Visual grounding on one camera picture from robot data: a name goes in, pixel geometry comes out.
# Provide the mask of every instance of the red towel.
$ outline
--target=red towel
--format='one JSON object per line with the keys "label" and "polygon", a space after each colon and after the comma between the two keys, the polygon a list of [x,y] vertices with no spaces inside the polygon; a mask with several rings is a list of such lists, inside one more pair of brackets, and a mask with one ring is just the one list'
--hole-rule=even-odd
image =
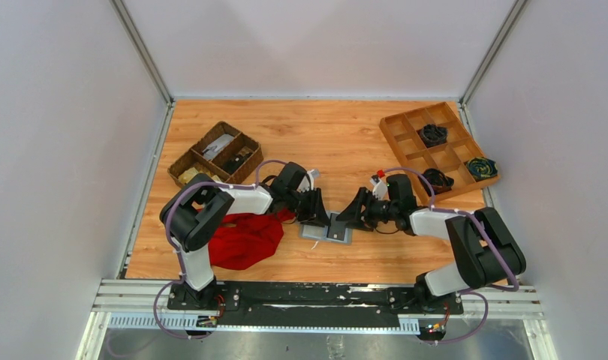
{"label": "red towel", "polygon": [[232,214],[224,217],[221,226],[209,241],[211,265],[231,270],[244,270],[275,254],[284,230],[282,221],[295,214],[282,210],[278,214]]}

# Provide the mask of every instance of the robotic arm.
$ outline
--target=robotic arm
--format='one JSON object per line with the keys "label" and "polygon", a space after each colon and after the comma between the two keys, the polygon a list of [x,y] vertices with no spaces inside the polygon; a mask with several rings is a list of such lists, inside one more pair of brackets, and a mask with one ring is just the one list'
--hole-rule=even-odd
{"label": "robotic arm", "polygon": [[[301,223],[330,225],[321,189],[314,184],[318,175],[317,170],[307,172],[296,163],[288,163],[277,176],[268,178],[272,179],[271,184],[260,183],[249,189],[226,184],[222,185],[224,188],[204,186],[183,195],[195,184],[213,182],[201,173],[163,207],[160,220],[165,224],[173,204],[183,195],[171,218],[170,233],[172,241],[180,248],[185,265],[185,287],[198,302],[206,304],[212,298],[212,291],[208,288],[215,286],[215,277],[207,245],[225,215],[275,214],[286,208],[294,212]],[[196,205],[203,207],[197,210]]]}
{"label": "robotic arm", "polygon": [[[337,220],[365,231],[376,229],[379,221],[394,221],[399,231],[410,236],[434,236],[451,243],[455,261],[417,277],[414,294],[419,304],[434,304],[451,293],[479,289],[507,277],[491,249],[480,243],[480,233],[468,217],[418,206],[405,174],[388,176],[386,183],[381,177],[383,173],[372,177],[373,190],[360,188]],[[515,275],[523,273],[525,257],[497,211],[482,208],[473,216],[510,270]]]}

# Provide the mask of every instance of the cable bundle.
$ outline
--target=cable bundle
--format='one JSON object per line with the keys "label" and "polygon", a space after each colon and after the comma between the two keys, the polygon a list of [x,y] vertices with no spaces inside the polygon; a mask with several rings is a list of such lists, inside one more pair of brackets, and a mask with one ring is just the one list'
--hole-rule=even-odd
{"label": "cable bundle", "polygon": [[465,163],[465,167],[474,178],[474,180],[480,182],[481,180],[490,179],[498,174],[498,168],[494,160],[486,159],[484,157],[475,157]]}
{"label": "cable bundle", "polygon": [[[434,189],[435,194],[441,194],[446,191],[452,190],[452,185],[454,185],[454,179],[443,174],[439,169],[427,169],[423,172],[423,176],[428,179],[430,185],[432,185],[432,189]],[[421,183],[423,188],[426,190],[428,194],[430,194],[430,188],[427,184]]]}
{"label": "cable bundle", "polygon": [[442,126],[428,124],[419,130],[419,137],[426,144],[426,147],[431,148],[440,144],[445,144],[447,139],[447,129]]}

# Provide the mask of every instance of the wooden tray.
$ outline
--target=wooden tray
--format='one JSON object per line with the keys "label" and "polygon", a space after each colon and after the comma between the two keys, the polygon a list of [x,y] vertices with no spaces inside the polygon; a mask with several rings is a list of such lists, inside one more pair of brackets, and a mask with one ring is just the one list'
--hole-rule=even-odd
{"label": "wooden tray", "polygon": [[[203,150],[214,140],[223,134],[230,134],[233,140],[229,142],[212,160],[207,160]],[[222,167],[235,154],[251,153],[251,156],[233,174],[228,174]],[[178,177],[191,167],[198,172],[208,170],[217,175],[223,182],[228,184],[241,184],[264,159],[260,143],[234,128],[224,121],[220,121],[209,130],[202,139],[196,142],[187,152],[169,166],[167,172],[176,185],[182,188],[184,185]]]}
{"label": "wooden tray", "polygon": [[[447,142],[427,148],[418,134],[427,124],[446,127]],[[436,201],[485,188],[500,178],[500,175],[497,175],[487,180],[474,180],[465,167],[465,162],[486,156],[446,103],[388,116],[381,119],[379,128],[402,166],[422,173],[428,168],[439,169],[454,179],[452,190],[438,194]],[[421,180],[411,173],[408,176],[421,203],[427,204],[430,195],[423,189]]]}

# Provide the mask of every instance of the gray floor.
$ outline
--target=gray floor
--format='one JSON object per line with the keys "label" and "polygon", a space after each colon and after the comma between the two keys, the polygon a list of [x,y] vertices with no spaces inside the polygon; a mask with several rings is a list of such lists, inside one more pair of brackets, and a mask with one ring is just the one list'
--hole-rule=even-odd
{"label": "gray floor", "polygon": [[[451,319],[448,336],[463,335],[477,321]],[[177,340],[154,330],[112,330],[111,347],[128,354],[155,340],[129,359],[209,360],[351,360],[351,359],[533,359],[522,322],[488,320],[475,336],[451,345],[432,347],[405,335],[278,334],[216,332],[204,340]],[[100,359],[114,359],[106,347]]]}

